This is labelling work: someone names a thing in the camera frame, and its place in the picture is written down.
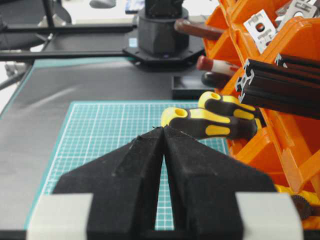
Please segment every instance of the orange plastic part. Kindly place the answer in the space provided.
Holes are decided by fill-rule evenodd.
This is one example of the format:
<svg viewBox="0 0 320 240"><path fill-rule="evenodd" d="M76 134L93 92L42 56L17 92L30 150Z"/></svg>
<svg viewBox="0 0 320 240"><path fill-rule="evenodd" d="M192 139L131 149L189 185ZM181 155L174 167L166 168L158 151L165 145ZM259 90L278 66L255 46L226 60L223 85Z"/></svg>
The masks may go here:
<svg viewBox="0 0 320 240"><path fill-rule="evenodd" d="M320 60L320 19L289 20L263 54L243 23L264 9L275 23L275 11L289 0L219 0L220 5L206 24L225 29L218 41L204 39L206 54L242 66L247 58L273 64L278 53ZM238 96L235 83L244 74L240 68L223 89L223 95ZM320 120L261 108L266 127L249 142L228 140L230 154L239 161L268 173L276 184L296 193L307 190L320 198ZM303 224L319 226L318 218Z"/></svg>

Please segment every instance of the metal bracket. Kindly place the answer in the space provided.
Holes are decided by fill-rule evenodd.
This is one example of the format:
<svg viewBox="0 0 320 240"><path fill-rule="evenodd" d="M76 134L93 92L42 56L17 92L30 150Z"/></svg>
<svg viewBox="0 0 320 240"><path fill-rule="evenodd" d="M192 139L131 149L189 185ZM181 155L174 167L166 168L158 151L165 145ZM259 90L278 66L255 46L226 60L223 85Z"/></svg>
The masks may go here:
<svg viewBox="0 0 320 240"><path fill-rule="evenodd" d="M260 54L264 52L277 33L264 9L254 14L243 25L252 36Z"/></svg>
<svg viewBox="0 0 320 240"><path fill-rule="evenodd" d="M293 0L277 30L280 31L285 23L293 17L313 18L318 10L316 6L309 4L313 1L316 2L315 0L309 0L308 3L303 0Z"/></svg>

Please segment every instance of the brown screwdriver handle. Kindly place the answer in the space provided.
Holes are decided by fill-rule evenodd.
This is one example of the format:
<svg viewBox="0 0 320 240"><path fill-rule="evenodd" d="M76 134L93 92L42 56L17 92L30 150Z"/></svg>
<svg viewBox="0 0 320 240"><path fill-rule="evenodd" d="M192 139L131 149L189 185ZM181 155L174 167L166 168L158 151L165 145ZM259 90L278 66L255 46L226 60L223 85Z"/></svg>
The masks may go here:
<svg viewBox="0 0 320 240"><path fill-rule="evenodd" d="M184 18L179 18L175 21L174 29L182 34L197 36L208 40L218 40L224 32L223 29L202 23L194 23Z"/></svg>

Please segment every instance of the yellow part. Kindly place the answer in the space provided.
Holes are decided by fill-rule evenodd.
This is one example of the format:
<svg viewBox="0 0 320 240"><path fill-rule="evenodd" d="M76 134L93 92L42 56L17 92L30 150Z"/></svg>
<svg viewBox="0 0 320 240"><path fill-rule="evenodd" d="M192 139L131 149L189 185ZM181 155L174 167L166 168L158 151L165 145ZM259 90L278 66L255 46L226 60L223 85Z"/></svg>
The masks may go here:
<svg viewBox="0 0 320 240"><path fill-rule="evenodd" d="M230 133L230 129L224 126L216 126L216 125L209 125L205 129L205 134L208 136L217 136L217 135L228 135Z"/></svg>
<svg viewBox="0 0 320 240"><path fill-rule="evenodd" d="M214 99L214 100L218 101L221 99L221 96L213 91L206 91L200 96L199 101L198 101L198 107L204 109L205 103L209 99Z"/></svg>
<svg viewBox="0 0 320 240"><path fill-rule="evenodd" d="M296 195L296 193L294 193L294 191L292 191L290 187L275 184L275 188L279 193L288 193L290 195ZM320 200L315 192L301 191L297 195L304 197L311 206L320 206Z"/></svg>
<svg viewBox="0 0 320 240"><path fill-rule="evenodd" d="M230 118L225 116L220 116L218 114L212 113L203 108L190 109L189 111L190 111L190 118L192 119L207 119L207 120L222 123L222 124L229 124L231 122Z"/></svg>
<svg viewBox="0 0 320 240"><path fill-rule="evenodd" d="M235 116L236 118L247 119L247 120L252 120L255 118L255 115L253 115L252 113L243 111L241 109L234 110L233 116Z"/></svg>
<svg viewBox="0 0 320 240"><path fill-rule="evenodd" d="M161 126L169 125L172 119L186 118L188 116L187 110L177 107L166 108L161 115Z"/></svg>
<svg viewBox="0 0 320 240"><path fill-rule="evenodd" d="M259 129L262 129L262 125L261 125L261 121L259 118L255 118L255 124L256 124L256 127L257 127L257 130Z"/></svg>
<svg viewBox="0 0 320 240"><path fill-rule="evenodd" d="M238 106L244 108L244 109L248 109L250 111L255 111L256 109L253 106L247 105L247 104L243 104L240 103L238 98L234 97L234 96L230 96L230 95L223 95L222 100L224 102L227 103L233 103L233 104L237 104Z"/></svg>

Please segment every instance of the grid lines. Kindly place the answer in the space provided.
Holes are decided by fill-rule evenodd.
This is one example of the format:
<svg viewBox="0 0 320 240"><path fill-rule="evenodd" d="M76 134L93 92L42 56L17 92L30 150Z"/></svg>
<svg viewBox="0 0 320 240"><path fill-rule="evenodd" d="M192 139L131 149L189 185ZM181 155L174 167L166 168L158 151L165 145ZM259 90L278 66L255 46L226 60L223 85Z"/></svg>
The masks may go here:
<svg viewBox="0 0 320 240"><path fill-rule="evenodd" d="M50 194L60 176L101 157L160 125L168 107L195 108L196 102L74 102L57 140L41 194ZM201 140L203 144L227 153L223 138ZM156 230L173 230L173 214L165 162L162 163Z"/></svg>

